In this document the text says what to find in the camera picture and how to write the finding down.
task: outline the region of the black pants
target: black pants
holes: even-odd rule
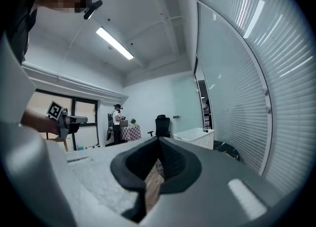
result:
[[[120,125],[113,125],[114,132],[114,144],[118,145],[120,143]]]

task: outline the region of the red and white tablecloth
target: red and white tablecloth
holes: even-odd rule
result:
[[[131,125],[128,127],[123,127],[120,129],[120,138],[126,141],[134,141],[137,139],[141,139],[142,136],[140,134],[139,125]]]

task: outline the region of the office chair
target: office chair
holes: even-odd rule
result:
[[[170,131],[169,131],[170,118],[161,114],[157,116],[155,121],[156,121],[156,136],[170,138]],[[147,133],[153,136],[153,131],[150,131]]]

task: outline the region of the laundry basket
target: laundry basket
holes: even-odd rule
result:
[[[213,150],[214,130],[195,128],[175,133],[173,136],[177,140]]]

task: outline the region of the person wearing white shirt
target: person wearing white shirt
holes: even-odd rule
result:
[[[114,132],[114,144],[118,145],[120,143],[120,121],[125,120],[125,117],[121,115],[120,104],[114,105],[114,111],[112,112],[113,119],[113,132]]]

